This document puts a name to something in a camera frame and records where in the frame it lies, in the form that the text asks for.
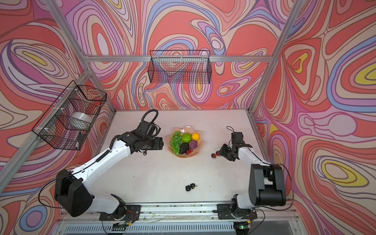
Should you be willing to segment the red cherry pair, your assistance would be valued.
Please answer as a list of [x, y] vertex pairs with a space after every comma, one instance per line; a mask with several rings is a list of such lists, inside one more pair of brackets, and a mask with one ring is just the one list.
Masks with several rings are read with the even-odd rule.
[[186, 150], [186, 154], [187, 154], [187, 155], [190, 155], [191, 153], [193, 153], [193, 149], [192, 149], [192, 148], [188, 148], [188, 149]]
[[219, 151], [211, 154], [211, 157], [214, 158], [214, 159], [217, 158], [217, 157], [219, 157], [219, 156], [220, 156]]

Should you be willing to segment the green grape bunch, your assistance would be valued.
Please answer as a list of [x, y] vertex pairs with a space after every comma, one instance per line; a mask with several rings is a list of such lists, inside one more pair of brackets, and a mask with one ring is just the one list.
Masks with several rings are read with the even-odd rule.
[[174, 132], [170, 141], [170, 147], [174, 155], [180, 155], [181, 143], [182, 143], [182, 133], [180, 131]]

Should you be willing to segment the yellow pear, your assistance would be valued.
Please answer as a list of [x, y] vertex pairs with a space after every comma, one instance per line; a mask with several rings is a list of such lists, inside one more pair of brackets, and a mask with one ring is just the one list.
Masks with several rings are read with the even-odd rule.
[[199, 141], [200, 140], [200, 134], [195, 132], [192, 134], [192, 140]]

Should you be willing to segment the purple round fruit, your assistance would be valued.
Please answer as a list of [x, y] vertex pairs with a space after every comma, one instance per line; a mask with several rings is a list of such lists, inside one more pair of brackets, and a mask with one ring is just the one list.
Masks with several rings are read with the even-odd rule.
[[190, 141], [189, 142], [189, 148], [192, 149], [192, 150], [198, 148], [198, 142], [195, 141], [195, 140]]

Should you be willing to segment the dark avocado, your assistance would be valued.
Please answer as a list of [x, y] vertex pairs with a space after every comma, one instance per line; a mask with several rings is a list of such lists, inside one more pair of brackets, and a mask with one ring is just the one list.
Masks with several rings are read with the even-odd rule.
[[188, 143], [182, 143], [180, 145], [180, 154], [185, 154], [186, 153], [186, 150], [189, 148], [189, 144]]

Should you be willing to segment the green bumpy fruit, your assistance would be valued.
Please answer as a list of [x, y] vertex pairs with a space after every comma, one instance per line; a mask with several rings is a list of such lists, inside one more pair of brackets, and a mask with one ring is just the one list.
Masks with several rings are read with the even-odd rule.
[[181, 141], [183, 143], [189, 143], [189, 142], [191, 142], [192, 141], [192, 135], [190, 133], [183, 134], [182, 137], [181, 137]]

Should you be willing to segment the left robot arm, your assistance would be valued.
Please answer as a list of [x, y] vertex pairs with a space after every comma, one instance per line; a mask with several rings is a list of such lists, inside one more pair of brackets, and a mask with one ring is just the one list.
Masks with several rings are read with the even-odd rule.
[[72, 217], [99, 212], [113, 220], [122, 220], [127, 212], [126, 203], [113, 193], [96, 196], [90, 188], [100, 176], [131, 154], [162, 150], [164, 143], [159, 133], [158, 125], [142, 120], [135, 130], [114, 136], [109, 147], [99, 155], [73, 170], [64, 169], [57, 174], [55, 200]]

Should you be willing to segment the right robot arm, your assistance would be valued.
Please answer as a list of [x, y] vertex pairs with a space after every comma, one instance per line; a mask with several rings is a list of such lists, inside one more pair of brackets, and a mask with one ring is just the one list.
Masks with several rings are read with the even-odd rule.
[[241, 132], [231, 133], [231, 140], [223, 144], [220, 156], [228, 161], [241, 160], [250, 168], [248, 189], [234, 195], [236, 210], [256, 207], [281, 207], [287, 202], [284, 171], [279, 164], [262, 159], [250, 144], [243, 140]]

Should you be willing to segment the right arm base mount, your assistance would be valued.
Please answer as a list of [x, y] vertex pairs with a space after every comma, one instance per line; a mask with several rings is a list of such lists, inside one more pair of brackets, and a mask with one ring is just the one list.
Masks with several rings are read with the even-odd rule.
[[230, 219], [247, 219], [255, 220], [258, 218], [256, 210], [251, 209], [239, 209], [232, 204], [217, 204], [217, 208], [213, 210], [220, 220], [230, 220]]

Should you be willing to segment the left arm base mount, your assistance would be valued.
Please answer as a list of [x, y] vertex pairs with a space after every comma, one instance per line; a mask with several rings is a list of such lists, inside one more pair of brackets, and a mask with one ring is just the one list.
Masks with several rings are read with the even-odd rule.
[[139, 220], [141, 208], [141, 205], [119, 205], [119, 207], [111, 214], [102, 212], [99, 220], [135, 222]]

